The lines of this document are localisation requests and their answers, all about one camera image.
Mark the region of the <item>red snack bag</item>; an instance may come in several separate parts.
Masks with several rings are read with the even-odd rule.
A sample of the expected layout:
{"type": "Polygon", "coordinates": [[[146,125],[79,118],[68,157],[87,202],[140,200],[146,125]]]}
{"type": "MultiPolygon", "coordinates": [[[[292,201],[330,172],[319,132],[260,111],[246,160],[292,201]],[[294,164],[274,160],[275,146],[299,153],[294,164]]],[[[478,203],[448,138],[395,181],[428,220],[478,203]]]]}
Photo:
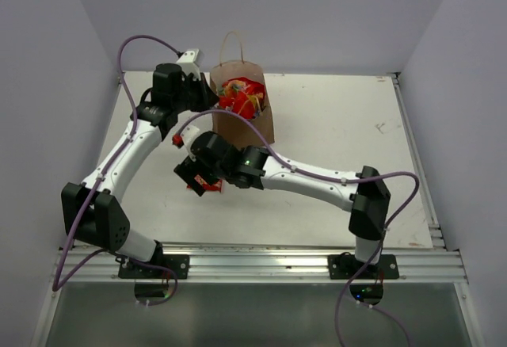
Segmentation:
{"type": "Polygon", "coordinates": [[[192,180],[186,183],[186,187],[187,189],[191,189],[198,196],[202,196],[206,192],[221,193],[223,191],[223,180],[212,179],[212,182],[209,183],[200,175],[196,175],[192,180]]]}

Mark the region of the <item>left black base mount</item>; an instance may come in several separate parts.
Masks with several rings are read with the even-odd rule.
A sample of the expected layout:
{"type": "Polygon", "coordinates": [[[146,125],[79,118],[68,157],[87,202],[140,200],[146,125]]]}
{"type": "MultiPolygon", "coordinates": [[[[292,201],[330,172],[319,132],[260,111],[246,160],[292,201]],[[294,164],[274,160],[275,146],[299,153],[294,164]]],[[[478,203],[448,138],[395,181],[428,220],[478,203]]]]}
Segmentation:
{"type": "Polygon", "coordinates": [[[189,272],[190,256],[188,254],[163,254],[156,260],[141,262],[135,259],[118,256],[115,262],[120,264],[118,277],[129,280],[157,280],[176,277],[186,279],[189,272]]]}

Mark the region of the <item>brown paper bag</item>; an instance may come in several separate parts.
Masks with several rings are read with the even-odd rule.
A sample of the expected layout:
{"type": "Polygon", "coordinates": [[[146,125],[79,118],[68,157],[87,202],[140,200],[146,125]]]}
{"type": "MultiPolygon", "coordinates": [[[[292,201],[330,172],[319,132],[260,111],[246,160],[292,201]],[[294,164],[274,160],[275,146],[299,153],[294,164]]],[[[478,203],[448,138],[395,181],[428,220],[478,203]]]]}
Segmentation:
{"type": "Polygon", "coordinates": [[[210,71],[210,86],[219,97],[217,108],[224,111],[212,114],[212,127],[237,148],[262,147],[275,142],[273,112],[264,71],[245,58],[242,42],[238,43],[238,59],[224,58],[227,39],[237,35],[230,31],[225,36],[219,63],[210,71]]]}

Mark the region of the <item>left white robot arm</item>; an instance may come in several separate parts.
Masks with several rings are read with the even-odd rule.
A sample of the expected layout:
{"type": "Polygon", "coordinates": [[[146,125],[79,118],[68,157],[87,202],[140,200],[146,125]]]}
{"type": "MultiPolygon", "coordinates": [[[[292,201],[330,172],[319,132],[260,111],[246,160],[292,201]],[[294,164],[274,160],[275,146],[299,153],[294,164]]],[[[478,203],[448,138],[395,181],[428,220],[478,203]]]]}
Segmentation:
{"type": "Polygon", "coordinates": [[[159,276],[165,259],[158,242],[131,226],[121,201],[141,165],[185,111],[203,112],[218,101],[195,62],[156,66],[150,93],[133,110],[120,140],[81,183],[61,192],[65,231],[71,239],[136,259],[146,277],[159,276]]]}

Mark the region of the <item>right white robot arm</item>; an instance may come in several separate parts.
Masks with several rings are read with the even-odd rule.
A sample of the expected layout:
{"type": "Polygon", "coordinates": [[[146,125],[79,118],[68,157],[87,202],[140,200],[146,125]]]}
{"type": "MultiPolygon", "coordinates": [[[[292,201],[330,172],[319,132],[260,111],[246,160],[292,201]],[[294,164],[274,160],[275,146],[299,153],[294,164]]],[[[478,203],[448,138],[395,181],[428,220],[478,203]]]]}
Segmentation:
{"type": "Polygon", "coordinates": [[[188,153],[174,172],[198,196],[204,194],[205,185],[222,180],[239,189],[297,193],[348,212],[349,231],[356,238],[354,271],[368,278],[380,270],[379,244],[391,193],[378,170],[364,166],[355,173],[299,164],[265,147],[238,149],[212,131],[190,126],[174,135],[172,143],[188,153]]]}

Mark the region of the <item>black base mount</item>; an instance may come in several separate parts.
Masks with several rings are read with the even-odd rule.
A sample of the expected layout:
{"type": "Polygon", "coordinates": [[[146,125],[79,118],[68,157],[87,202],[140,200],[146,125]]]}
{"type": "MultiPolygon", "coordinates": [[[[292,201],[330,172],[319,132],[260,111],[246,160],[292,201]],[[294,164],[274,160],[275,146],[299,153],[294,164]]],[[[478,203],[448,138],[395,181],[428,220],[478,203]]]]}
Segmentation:
{"type": "MultiPolygon", "coordinates": [[[[331,280],[349,280],[364,262],[358,261],[349,252],[327,256],[327,267],[331,280]]],[[[359,280],[397,280],[400,278],[395,255],[382,254],[376,264],[368,265],[358,276],[359,280]]]]}
{"type": "Polygon", "coordinates": [[[188,254],[163,254],[156,260],[141,262],[135,259],[118,256],[115,262],[120,264],[118,277],[129,280],[157,280],[176,277],[186,279],[189,272],[190,256],[188,254]]]}

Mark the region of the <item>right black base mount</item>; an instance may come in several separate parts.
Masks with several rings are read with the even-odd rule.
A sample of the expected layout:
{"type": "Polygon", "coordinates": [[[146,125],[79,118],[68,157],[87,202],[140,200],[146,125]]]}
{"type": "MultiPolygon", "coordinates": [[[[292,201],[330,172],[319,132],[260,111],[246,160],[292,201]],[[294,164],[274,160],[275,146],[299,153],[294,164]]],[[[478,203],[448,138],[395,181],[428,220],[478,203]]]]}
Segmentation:
{"type": "MultiPolygon", "coordinates": [[[[331,280],[349,280],[364,262],[358,261],[349,252],[327,256],[327,267],[331,280]]],[[[359,280],[397,280],[400,278],[395,255],[382,254],[376,264],[368,265],[358,276],[359,280]]]]}

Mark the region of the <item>red candy bag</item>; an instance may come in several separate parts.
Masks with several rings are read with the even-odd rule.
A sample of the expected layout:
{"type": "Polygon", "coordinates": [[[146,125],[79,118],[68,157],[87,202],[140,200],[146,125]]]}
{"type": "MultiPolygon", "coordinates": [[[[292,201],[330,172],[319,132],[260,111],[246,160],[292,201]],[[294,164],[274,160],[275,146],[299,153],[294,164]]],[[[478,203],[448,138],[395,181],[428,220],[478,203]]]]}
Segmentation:
{"type": "Polygon", "coordinates": [[[225,81],[218,89],[218,96],[221,109],[247,120],[260,116],[267,101],[265,85],[245,77],[225,81]]]}

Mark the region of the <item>aluminium rail frame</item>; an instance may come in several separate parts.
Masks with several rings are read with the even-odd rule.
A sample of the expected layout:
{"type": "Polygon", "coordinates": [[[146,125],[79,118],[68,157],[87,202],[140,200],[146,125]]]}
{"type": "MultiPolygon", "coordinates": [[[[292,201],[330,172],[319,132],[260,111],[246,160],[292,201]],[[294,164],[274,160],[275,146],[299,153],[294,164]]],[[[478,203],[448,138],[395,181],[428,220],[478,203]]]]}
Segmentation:
{"type": "Polygon", "coordinates": [[[467,274],[445,249],[429,194],[391,178],[384,250],[400,278],[375,307],[340,296],[327,256],[353,250],[349,216],[297,193],[237,189],[198,196],[174,167],[186,155],[170,138],[132,178],[121,207],[134,230],[166,254],[188,254],[176,295],[147,307],[109,254],[76,242],[50,294],[36,346],[481,346],[467,274]]]}

